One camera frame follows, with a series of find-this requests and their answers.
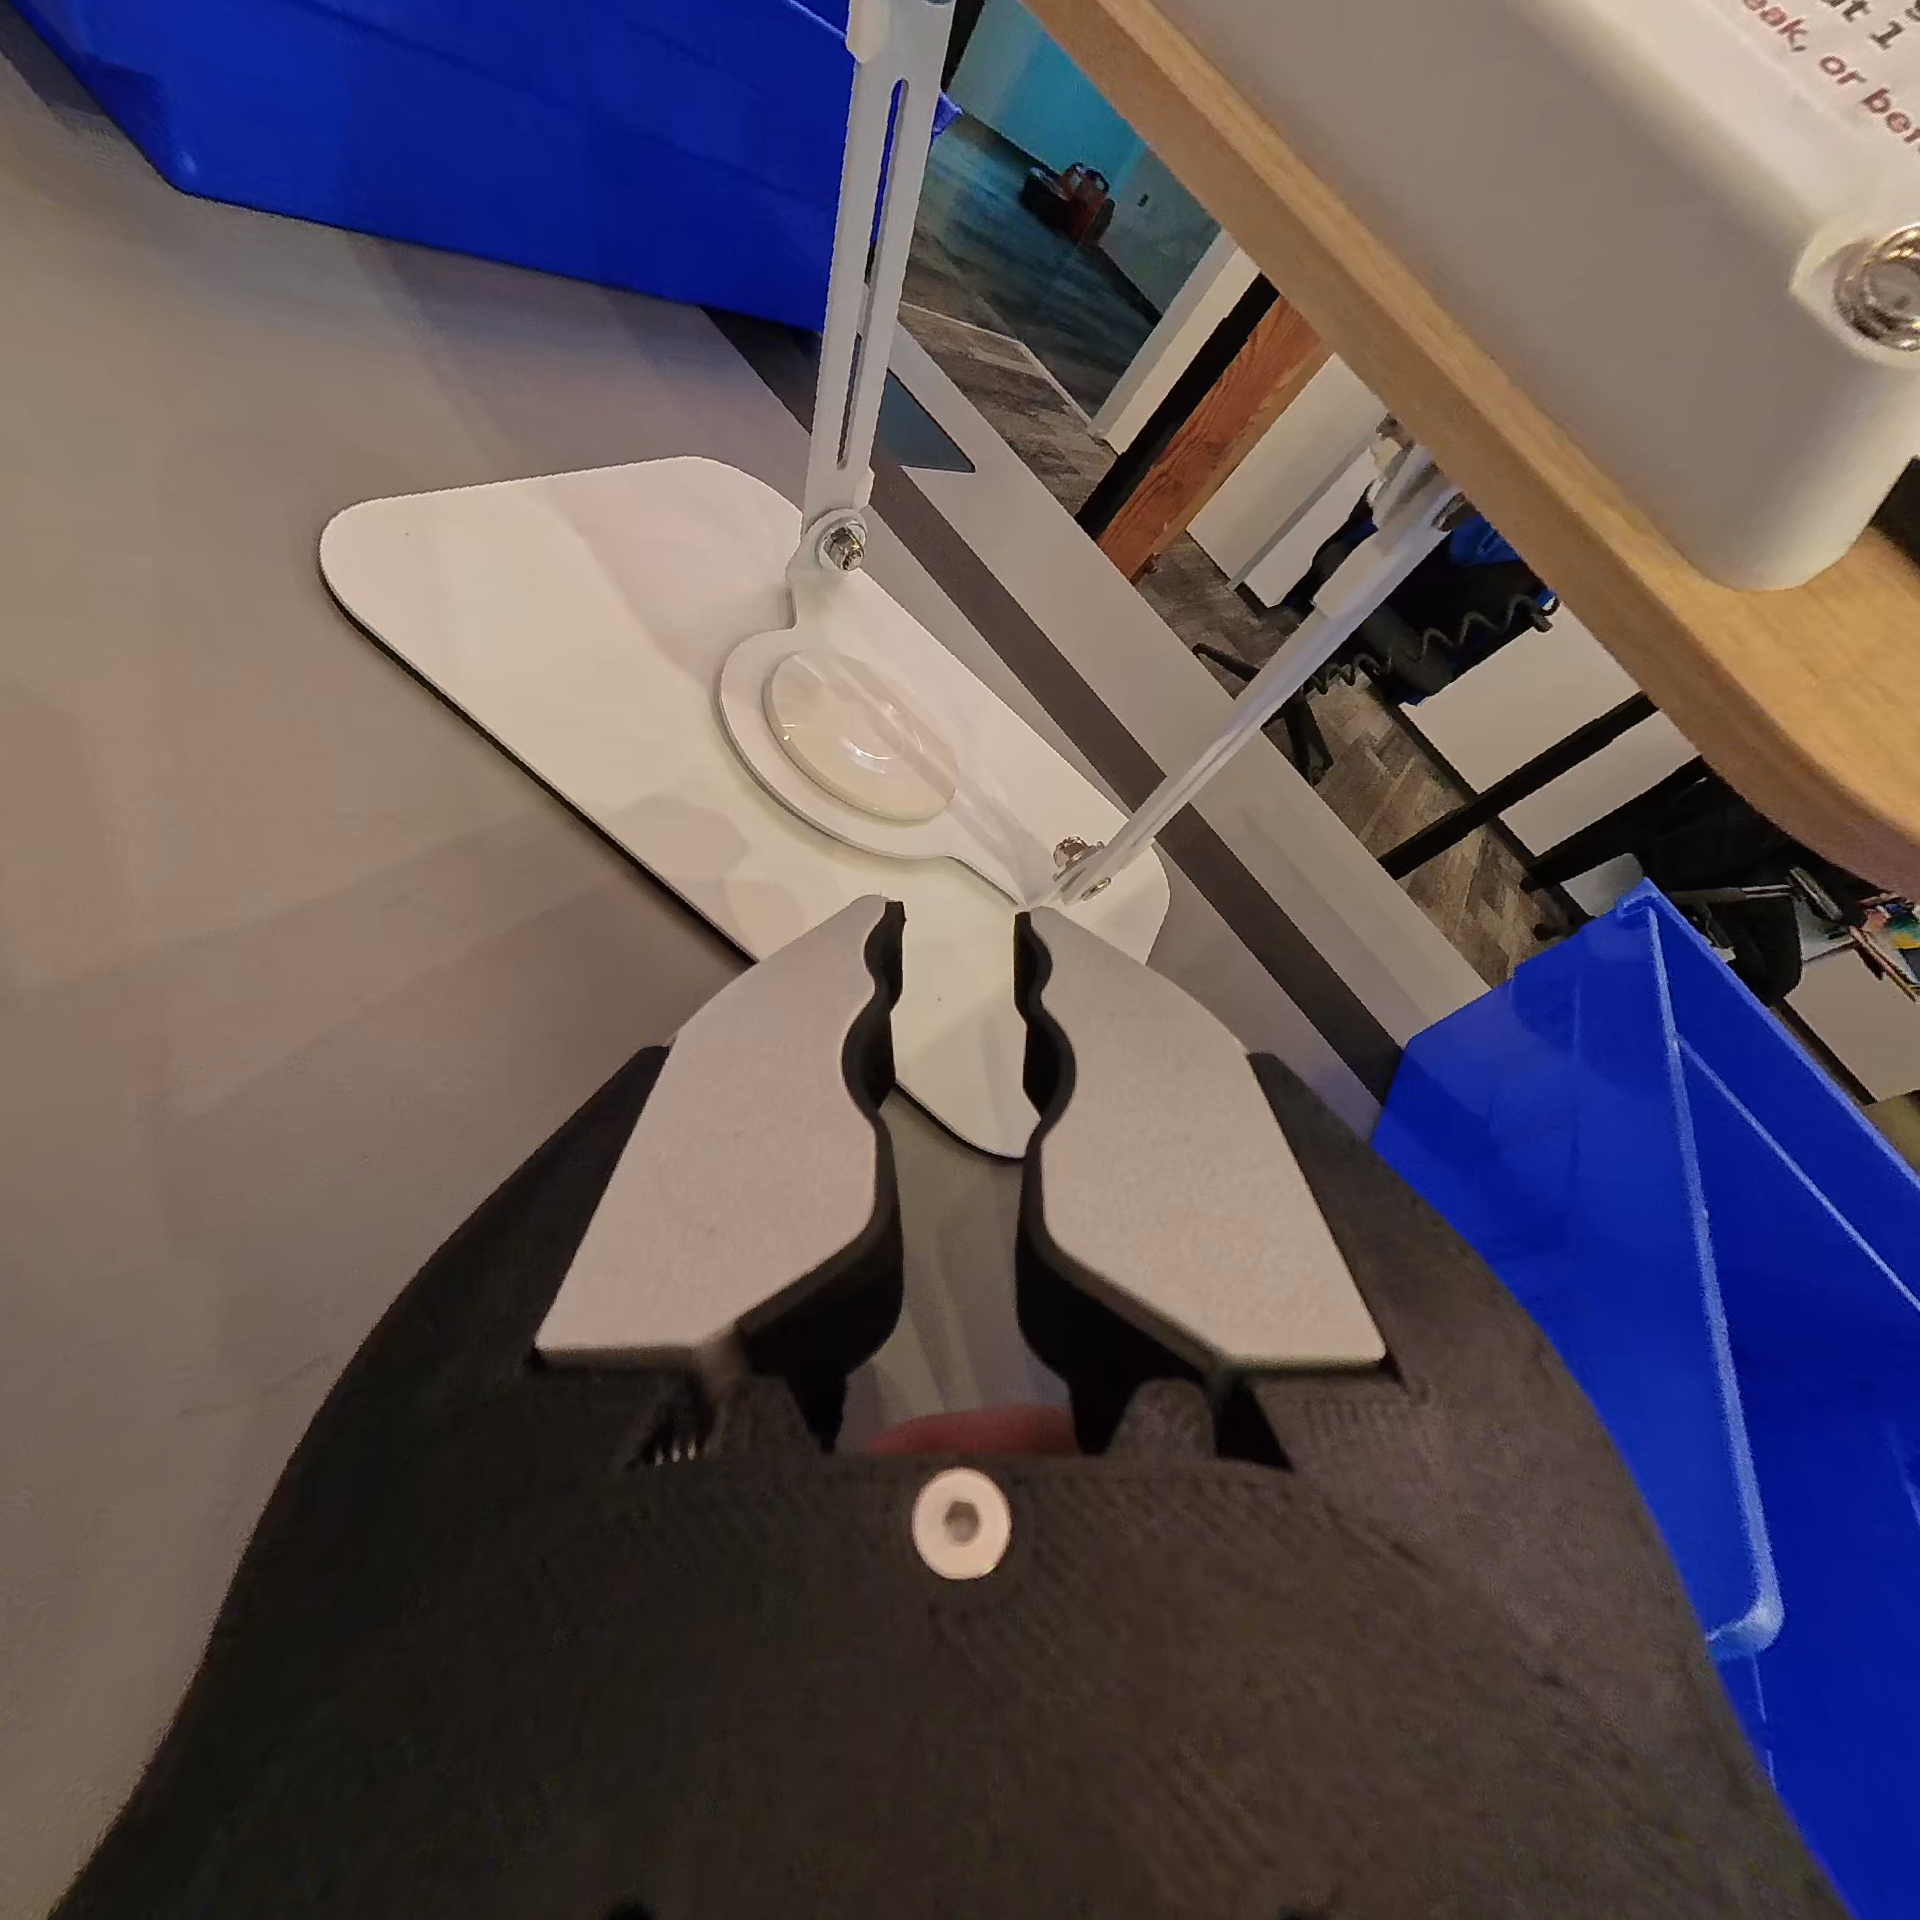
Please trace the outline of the white box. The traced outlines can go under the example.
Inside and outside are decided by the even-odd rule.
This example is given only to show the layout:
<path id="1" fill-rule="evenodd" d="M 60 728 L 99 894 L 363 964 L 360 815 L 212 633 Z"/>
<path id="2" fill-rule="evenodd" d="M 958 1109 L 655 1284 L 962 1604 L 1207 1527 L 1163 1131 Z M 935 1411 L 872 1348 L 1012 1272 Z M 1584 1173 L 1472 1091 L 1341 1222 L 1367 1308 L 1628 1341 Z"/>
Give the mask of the white box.
<path id="1" fill-rule="evenodd" d="M 1836 565 L 1915 456 L 1915 351 L 1840 325 L 1915 224 L 1711 1 L 1168 15 L 1703 574 Z"/>

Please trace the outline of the wooden board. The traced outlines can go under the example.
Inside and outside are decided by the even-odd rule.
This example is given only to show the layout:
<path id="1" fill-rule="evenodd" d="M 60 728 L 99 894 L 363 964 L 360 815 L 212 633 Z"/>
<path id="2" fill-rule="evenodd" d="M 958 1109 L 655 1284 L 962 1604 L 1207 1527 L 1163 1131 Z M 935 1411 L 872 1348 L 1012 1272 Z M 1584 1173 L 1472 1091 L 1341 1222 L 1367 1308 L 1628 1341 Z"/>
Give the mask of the wooden board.
<path id="1" fill-rule="evenodd" d="M 1867 524 L 1797 588 L 1739 590 L 1696 568 L 1223 77 L 1168 5 L 1194 1 L 1032 12 L 1696 752 L 1798 840 L 1910 894 L 1915 558 Z"/>

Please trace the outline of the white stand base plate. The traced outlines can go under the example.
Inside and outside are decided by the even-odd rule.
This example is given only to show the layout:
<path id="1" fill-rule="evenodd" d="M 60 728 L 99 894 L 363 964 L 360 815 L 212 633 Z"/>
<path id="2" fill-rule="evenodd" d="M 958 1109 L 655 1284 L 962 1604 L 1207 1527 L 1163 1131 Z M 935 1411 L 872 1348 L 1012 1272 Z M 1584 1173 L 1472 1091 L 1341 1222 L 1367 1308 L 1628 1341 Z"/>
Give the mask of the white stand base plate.
<path id="1" fill-rule="evenodd" d="M 952 807 L 861 817 L 768 735 L 799 508 L 698 456 L 388 496 L 340 511 L 319 568 L 342 611 L 463 719 L 752 960 L 860 896 L 902 905 L 896 1078 L 951 1133 L 1018 1160 L 1014 915 L 1066 838 L 1119 807 L 872 576 L 832 645 L 871 660 L 958 756 Z"/>

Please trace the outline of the red bag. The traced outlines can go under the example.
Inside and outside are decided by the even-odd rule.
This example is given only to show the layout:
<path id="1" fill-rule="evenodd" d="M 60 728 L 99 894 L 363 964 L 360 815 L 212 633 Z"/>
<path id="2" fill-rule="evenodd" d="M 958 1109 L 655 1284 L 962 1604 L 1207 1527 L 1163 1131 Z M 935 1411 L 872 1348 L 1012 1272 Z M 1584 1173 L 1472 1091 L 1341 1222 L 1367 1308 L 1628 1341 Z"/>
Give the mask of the red bag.
<path id="1" fill-rule="evenodd" d="M 1032 165 L 1020 182 L 1020 205 L 1074 246 L 1092 246 L 1112 222 L 1111 180 L 1071 163 L 1062 172 Z"/>

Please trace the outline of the grey desk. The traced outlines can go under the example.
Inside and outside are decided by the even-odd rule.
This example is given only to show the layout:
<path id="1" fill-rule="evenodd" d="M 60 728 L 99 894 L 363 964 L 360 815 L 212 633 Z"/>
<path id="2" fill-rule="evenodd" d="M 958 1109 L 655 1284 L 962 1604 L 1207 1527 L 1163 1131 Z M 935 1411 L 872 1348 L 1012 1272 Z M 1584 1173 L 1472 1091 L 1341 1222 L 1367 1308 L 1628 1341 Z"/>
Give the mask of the grey desk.
<path id="1" fill-rule="evenodd" d="M 384 1309 L 735 971 L 350 624 L 323 526 L 672 452 L 795 493 L 812 357 L 189 199 L 5 6 L 5 1915 Z"/>

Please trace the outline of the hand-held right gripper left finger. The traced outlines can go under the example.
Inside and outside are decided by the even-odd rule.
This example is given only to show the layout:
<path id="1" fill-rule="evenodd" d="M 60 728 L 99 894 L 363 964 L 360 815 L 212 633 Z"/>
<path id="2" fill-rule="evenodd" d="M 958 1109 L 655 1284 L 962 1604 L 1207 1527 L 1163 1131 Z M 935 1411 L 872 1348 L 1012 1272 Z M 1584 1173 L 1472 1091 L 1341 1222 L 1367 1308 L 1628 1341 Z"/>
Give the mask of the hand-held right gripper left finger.
<path id="1" fill-rule="evenodd" d="M 906 1231 L 883 1107 L 906 907 L 861 896 L 667 1045 L 534 1334 L 573 1372 L 778 1380 L 826 1452 L 896 1331 Z"/>

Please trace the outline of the blue plastic bin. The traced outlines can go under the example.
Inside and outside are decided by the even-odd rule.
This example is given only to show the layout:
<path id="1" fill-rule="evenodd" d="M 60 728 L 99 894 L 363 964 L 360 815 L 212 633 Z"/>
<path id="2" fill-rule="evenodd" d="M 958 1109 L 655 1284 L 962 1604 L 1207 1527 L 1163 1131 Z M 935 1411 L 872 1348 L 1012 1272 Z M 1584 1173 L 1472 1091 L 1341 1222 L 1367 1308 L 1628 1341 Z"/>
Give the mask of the blue plastic bin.
<path id="1" fill-rule="evenodd" d="M 1612 1432 L 1856 1915 L 1917 1915 L 1917 1183 L 1647 883 L 1400 1056 L 1375 1151 Z"/>
<path id="2" fill-rule="evenodd" d="M 173 188 L 819 328 L 847 5 L 27 1 Z"/>

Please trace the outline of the white instruction sheet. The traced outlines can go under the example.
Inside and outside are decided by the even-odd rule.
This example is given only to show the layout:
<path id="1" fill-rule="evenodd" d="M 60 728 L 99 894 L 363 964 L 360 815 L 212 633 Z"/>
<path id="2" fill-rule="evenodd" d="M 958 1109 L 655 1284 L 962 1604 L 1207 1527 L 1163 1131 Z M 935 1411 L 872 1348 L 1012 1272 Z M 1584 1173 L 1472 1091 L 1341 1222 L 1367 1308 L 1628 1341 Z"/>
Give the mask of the white instruction sheet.
<path id="1" fill-rule="evenodd" d="M 1917 182 L 1915 1 L 1711 1 L 1872 179 Z"/>

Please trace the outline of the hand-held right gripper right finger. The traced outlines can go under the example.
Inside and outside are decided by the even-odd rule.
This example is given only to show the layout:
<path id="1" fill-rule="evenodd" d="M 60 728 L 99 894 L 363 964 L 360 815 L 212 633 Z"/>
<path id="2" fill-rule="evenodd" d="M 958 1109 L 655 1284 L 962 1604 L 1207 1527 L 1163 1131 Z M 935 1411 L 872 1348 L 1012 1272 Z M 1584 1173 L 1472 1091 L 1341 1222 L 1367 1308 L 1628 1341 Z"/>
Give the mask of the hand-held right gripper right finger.
<path id="1" fill-rule="evenodd" d="M 1014 1008 L 1018 1324 L 1077 1446 L 1109 1452 L 1159 1383 L 1197 1398 L 1208 1449 L 1264 1380 L 1379 1375 L 1386 1337 L 1235 1033 L 1055 907 L 1014 925 Z"/>

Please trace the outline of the clear round pad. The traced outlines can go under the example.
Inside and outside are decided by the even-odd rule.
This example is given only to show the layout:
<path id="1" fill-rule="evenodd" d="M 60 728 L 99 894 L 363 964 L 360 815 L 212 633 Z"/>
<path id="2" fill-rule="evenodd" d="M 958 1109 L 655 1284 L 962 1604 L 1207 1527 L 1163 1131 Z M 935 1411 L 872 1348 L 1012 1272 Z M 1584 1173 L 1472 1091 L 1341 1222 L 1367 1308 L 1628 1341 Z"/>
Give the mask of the clear round pad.
<path id="1" fill-rule="evenodd" d="M 947 735 L 864 660 L 795 651 L 762 686 L 781 753 L 822 792 L 888 824 L 925 824 L 958 790 Z"/>

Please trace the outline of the wooden post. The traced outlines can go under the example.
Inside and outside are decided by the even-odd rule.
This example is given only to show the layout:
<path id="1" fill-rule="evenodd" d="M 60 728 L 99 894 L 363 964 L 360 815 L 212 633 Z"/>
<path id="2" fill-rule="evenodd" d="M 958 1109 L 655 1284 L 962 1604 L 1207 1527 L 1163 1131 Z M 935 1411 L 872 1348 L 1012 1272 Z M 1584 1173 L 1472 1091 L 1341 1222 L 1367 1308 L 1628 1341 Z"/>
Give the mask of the wooden post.
<path id="1" fill-rule="evenodd" d="M 1126 582 L 1189 531 L 1328 358 L 1307 318 L 1254 278 L 1074 517 Z"/>

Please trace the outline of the black table leg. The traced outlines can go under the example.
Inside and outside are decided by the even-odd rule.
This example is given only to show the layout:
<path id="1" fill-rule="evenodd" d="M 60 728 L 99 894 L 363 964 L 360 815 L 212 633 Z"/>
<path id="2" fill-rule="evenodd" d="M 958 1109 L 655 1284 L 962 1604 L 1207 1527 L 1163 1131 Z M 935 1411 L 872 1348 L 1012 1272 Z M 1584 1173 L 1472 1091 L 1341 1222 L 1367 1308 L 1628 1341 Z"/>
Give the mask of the black table leg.
<path id="1" fill-rule="evenodd" d="M 1493 782 L 1486 790 L 1479 790 L 1474 797 L 1451 807 L 1451 811 L 1436 822 L 1429 822 L 1400 844 L 1391 845 L 1391 849 L 1386 849 L 1379 857 L 1381 868 L 1391 880 L 1404 880 L 1405 875 L 1416 872 L 1421 865 L 1467 840 L 1474 831 L 1502 817 L 1516 805 L 1531 800 L 1551 782 L 1571 775 L 1578 765 L 1608 749 L 1658 710 L 1658 703 L 1645 692 L 1635 692 L 1629 700 L 1558 737 L 1544 752 L 1526 759 L 1517 769 Z"/>

